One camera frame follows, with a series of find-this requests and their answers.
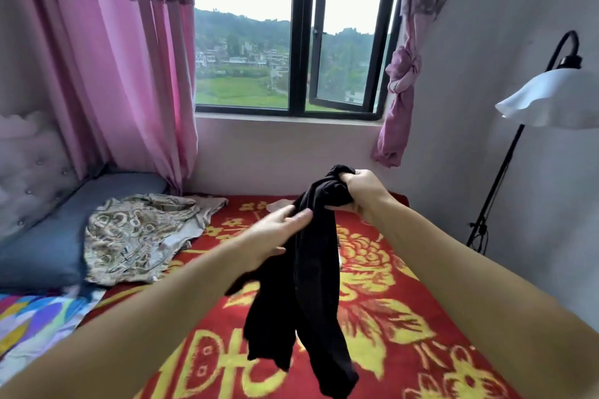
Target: black garment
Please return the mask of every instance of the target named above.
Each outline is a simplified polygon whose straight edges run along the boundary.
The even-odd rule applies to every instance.
[[[348,187],[338,177],[341,172],[353,174],[355,170],[335,166],[295,201],[297,212],[310,208],[314,217],[285,244],[287,252],[241,276],[227,292],[235,293],[247,281],[260,281],[243,328],[248,359],[273,359],[288,371],[297,331],[321,393],[335,399],[345,399],[358,380],[337,322],[337,230],[334,212],[325,209],[325,205],[352,202]]]

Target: gray pillow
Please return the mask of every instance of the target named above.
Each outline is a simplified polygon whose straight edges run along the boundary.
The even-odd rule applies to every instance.
[[[89,216],[114,197],[163,193],[149,173],[118,173],[87,181],[46,219],[0,244],[0,291],[41,293],[85,278],[83,233]]]

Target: pink curtain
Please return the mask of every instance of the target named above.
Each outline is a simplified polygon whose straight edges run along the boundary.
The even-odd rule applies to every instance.
[[[193,0],[21,0],[79,177],[153,171],[178,191],[197,155]]]
[[[437,19],[447,0],[401,0],[404,17],[404,41],[393,53],[385,69],[389,75],[387,90],[395,95],[371,157],[386,167],[401,165],[410,135],[414,107],[414,84],[422,69],[420,51],[429,27]]]

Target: white wall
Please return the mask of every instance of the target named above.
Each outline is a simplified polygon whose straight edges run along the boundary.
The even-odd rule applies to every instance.
[[[0,0],[0,115],[26,113],[45,104],[41,70],[17,0]]]
[[[468,192],[493,104],[546,0],[449,0],[423,51],[401,168],[369,159],[378,127],[198,118],[196,191],[294,194],[336,163],[372,168],[452,234],[475,217]]]
[[[571,29],[580,35],[583,67],[599,73],[598,22],[599,0],[550,0],[514,61],[503,96],[544,71],[558,40]],[[516,128],[495,117],[487,144],[495,163]],[[481,168],[485,188],[496,171],[497,164]],[[489,227],[491,258],[599,329],[599,130],[527,128]]]

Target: left arm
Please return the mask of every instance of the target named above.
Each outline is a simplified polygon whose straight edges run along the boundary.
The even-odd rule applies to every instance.
[[[0,399],[131,399],[190,330],[245,272],[258,268],[305,227],[285,207],[56,344],[2,388]]]

